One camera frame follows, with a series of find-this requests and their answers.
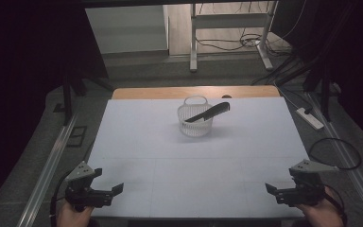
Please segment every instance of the wooden board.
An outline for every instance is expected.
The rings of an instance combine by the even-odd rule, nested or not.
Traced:
[[[112,99],[173,99],[192,95],[207,98],[231,97],[275,97],[280,96],[274,86],[199,86],[164,88],[119,88],[113,92]]]

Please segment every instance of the person's hand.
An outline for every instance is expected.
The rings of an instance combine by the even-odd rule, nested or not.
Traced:
[[[325,187],[325,192],[332,197],[332,191],[329,187]],[[315,206],[298,204],[296,207],[302,210],[313,227],[343,226],[343,221],[336,207],[326,199],[323,199]]]
[[[87,227],[93,210],[94,207],[87,206],[82,212],[77,212],[69,202],[64,201],[64,204],[59,211],[57,226]]]

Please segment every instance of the black cable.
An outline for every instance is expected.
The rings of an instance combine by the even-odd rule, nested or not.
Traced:
[[[326,192],[323,192],[323,197],[336,207],[337,212],[340,215],[341,220],[343,221],[343,226],[347,226],[347,215],[344,212],[343,207],[341,207],[340,204],[333,197],[329,196]]]
[[[286,88],[283,88],[284,90],[286,90],[286,91],[288,91],[289,93],[291,93],[291,94],[293,94],[293,95],[295,95],[295,96],[297,96],[297,97],[299,97],[302,101],[304,101],[306,104],[307,104],[307,106],[309,106],[309,107],[307,107],[307,108],[305,108],[305,113],[306,114],[310,114],[311,113],[311,111],[312,111],[312,109],[313,109],[313,106],[311,105],[311,103],[309,103],[309,101],[307,101],[305,98],[303,98],[302,96],[300,96],[299,94],[297,94],[297,93],[295,93],[295,92],[293,92],[293,91],[290,91],[290,90],[288,90],[288,89],[286,89]]]
[[[256,83],[258,83],[261,80],[269,79],[269,78],[273,77],[276,73],[278,73],[280,70],[282,70],[287,65],[289,65],[295,58],[296,58],[296,55],[289,56],[287,59],[285,59],[285,61],[281,65],[279,65],[275,70],[270,72],[268,75],[266,75],[266,76],[264,76],[262,78],[253,80],[252,83],[251,83],[251,86],[255,85]]]
[[[60,198],[57,198],[57,201],[61,201],[63,199],[64,199],[64,197],[60,197]]]
[[[319,163],[322,163],[322,164],[331,166],[331,165],[326,164],[323,161],[319,160],[314,155],[312,155],[312,150],[314,149],[315,145],[318,144],[318,143],[320,143],[320,142],[322,142],[322,141],[326,141],[326,140],[336,140],[336,141],[339,141],[339,142],[341,142],[341,143],[349,146],[354,151],[355,155],[357,156],[358,162],[357,162],[357,164],[355,166],[352,166],[352,167],[339,167],[339,166],[337,166],[338,169],[341,169],[341,170],[353,170],[353,169],[356,169],[359,166],[361,166],[362,158],[361,158],[361,154],[359,153],[359,151],[352,144],[350,144],[349,142],[347,142],[345,140],[342,140],[342,139],[339,139],[339,138],[326,137],[326,138],[322,138],[322,139],[318,140],[317,142],[315,142],[311,146],[311,148],[309,148],[309,150],[308,150],[308,156],[311,157],[311,158],[313,158],[314,160],[316,160]]]
[[[333,23],[327,23],[323,28],[320,29],[320,32],[318,32],[316,35],[312,36],[311,39],[300,46],[294,47],[293,51],[294,53],[298,54],[300,51],[304,50],[305,48],[309,48],[311,52],[314,52],[315,49],[311,49],[311,46],[318,46],[320,42],[324,41],[324,36],[328,34],[330,29],[332,28]]]
[[[259,11],[262,12],[261,5],[260,5],[260,1],[258,1],[258,8],[259,8]]]
[[[283,71],[283,72],[280,72],[280,73],[278,73],[278,74],[276,74],[274,77],[273,77],[273,79],[268,79],[267,80],[267,82],[265,83],[265,84],[271,84],[272,82],[273,82],[273,84],[275,84],[275,82],[276,82],[276,79],[279,77],[279,76],[281,76],[282,74],[284,74],[284,73],[286,73],[286,72],[288,72],[288,71],[290,71],[290,70],[292,70],[293,68],[295,68],[299,63],[300,63],[301,61],[297,61],[293,66],[291,66],[290,68],[288,68],[288,69],[286,69],[285,71]]]
[[[281,88],[279,88],[278,87],[278,85],[276,85],[276,82],[275,81],[273,81],[273,86],[275,86],[278,90],[279,90],[279,92],[283,95],[283,97],[289,102],[289,103],[291,103],[291,105],[293,105],[297,110],[299,110],[300,109],[300,107],[299,106],[297,106],[292,100],[290,100],[290,98],[288,98],[288,96],[282,91],[282,89]],[[310,106],[310,108],[305,108],[305,113],[306,114],[309,114],[311,111],[312,111],[312,106]]]
[[[300,22],[300,20],[302,18],[303,11],[304,11],[304,8],[305,8],[305,5],[306,5],[306,1],[307,0],[304,0],[304,3],[302,5],[302,11],[300,12],[299,18],[296,20],[296,24],[290,29],[290,31],[288,31],[285,35],[283,35],[279,40],[282,40],[285,37],[287,37],[297,27],[297,24]]]
[[[72,172],[73,170],[67,171],[63,174],[63,176],[60,177],[59,182],[55,188],[54,195],[51,198],[51,204],[49,209],[49,218],[51,219],[51,226],[56,227],[57,226],[57,217],[56,217],[56,203],[57,203],[57,196],[59,189],[61,188],[61,183],[64,181],[64,179]]]
[[[241,41],[241,39],[243,39],[243,37],[244,37],[244,32],[246,32],[246,28],[245,28],[245,27],[244,27],[244,29],[243,29],[243,33],[241,33],[240,41]]]
[[[256,36],[255,38],[249,38],[249,40],[260,40],[260,38],[262,37],[262,35],[258,35],[258,34],[252,34],[252,33],[244,34],[245,30],[246,29],[244,28],[243,34],[241,34],[241,37],[240,37],[240,41],[243,40],[243,38],[246,36]]]
[[[95,139],[91,142],[91,144],[88,146],[86,152],[84,153],[84,156],[83,156],[83,161],[86,162],[86,159],[87,159],[87,155],[90,153],[91,151],[91,147],[93,146],[94,144],[94,141]],[[59,189],[61,188],[61,184],[63,183],[64,179],[72,172],[73,170],[69,170],[67,172],[65,172],[63,174],[63,176],[60,177],[59,181],[58,181],[58,184],[55,188],[55,192],[54,192],[54,195],[52,196],[51,198],[51,203],[50,203],[50,209],[49,209],[49,218],[51,220],[51,226],[52,227],[56,227],[57,226],[57,216],[56,216],[56,208],[57,208],[57,201],[63,199],[63,198],[60,198],[60,199],[57,199],[58,197],[58,193],[59,193]]]
[[[338,196],[338,199],[339,199],[339,201],[340,201],[340,203],[341,203],[341,208],[342,208],[342,210],[344,210],[345,208],[345,205],[344,205],[344,200],[343,200],[343,198],[341,198],[341,196],[340,196],[340,194],[337,192],[337,190],[335,190],[334,189],[334,187],[332,187],[331,185],[329,185],[329,184],[323,184],[323,186],[327,186],[327,187],[329,187],[330,189],[332,189],[332,191],[334,191],[335,192],[335,194]]]
[[[240,8],[235,13],[237,13],[238,11],[240,11],[242,7],[243,7],[243,2],[240,3]]]
[[[240,43],[240,41],[238,40],[217,40],[217,39],[214,39],[214,40],[199,40],[200,42],[210,42],[210,41],[218,41],[218,42],[230,42],[230,43]]]
[[[201,14],[201,11],[202,11],[202,7],[204,6],[203,3],[201,3],[201,8],[199,9],[199,14]]]
[[[285,51],[276,51],[274,49],[272,49],[272,47],[270,46],[270,42],[267,39],[265,41],[266,47],[267,47],[267,51],[270,55],[274,56],[274,57],[280,57],[280,56],[290,56],[292,53],[290,52],[285,52]]]
[[[207,45],[207,46],[211,46],[211,47],[214,47],[214,48],[217,48],[217,49],[221,49],[221,50],[225,50],[225,51],[232,51],[232,50],[238,50],[238,49],[241,49],[241,48],[243,48],[244,47],[244,45],[241,45],[241,46],[239,46],[239,47],[237,47],[237,48],[233,48],[233,49],[226,49],[226,48],[222,48],[222,47],[220,47],[220,46],[216,46],[216,45],[213,45],[213,44],[203,44],[200,40],[198,40],[197,38],[196,38],[196,40],[197,40],[197,42],[199,43],[199,44],[201,44],[201,45]]]

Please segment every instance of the floor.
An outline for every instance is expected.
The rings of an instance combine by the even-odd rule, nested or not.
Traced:
[[[269,1],[196,4],[196,14],[261,13],[270,9],[272,3],[272,1]],[[169,53],[173,56],[189,54],[191,46],[191,5],[169,5],[167,9],[169,15]],[[256,38],[262,34],[262,31],[261,27],[200,29],[197,31],[197,39],[202,44],[210,44],[219,48],[198,44],[198,53],[256,51],[255,46],[248,47],[251,44],[240,48],[242,44],[239,41],[243,35],[246,35],[244,37],[246,39]],[[268,34],[268,40],[273,49],[289,50],[289,44],[273,33]]]

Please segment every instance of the power strip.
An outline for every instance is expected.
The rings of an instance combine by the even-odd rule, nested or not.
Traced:
[[[315,118],[311,113],[306,114],[304,108],[300,108],[299,110],[296,111],[296,113],[299,114],[299,116],[301,116],[302,119],[304,119],[308,124],[310,124],[312,128],[314,128],[316,131],[323,128],[323,124],[320,123],[320,121],[317,118]]]

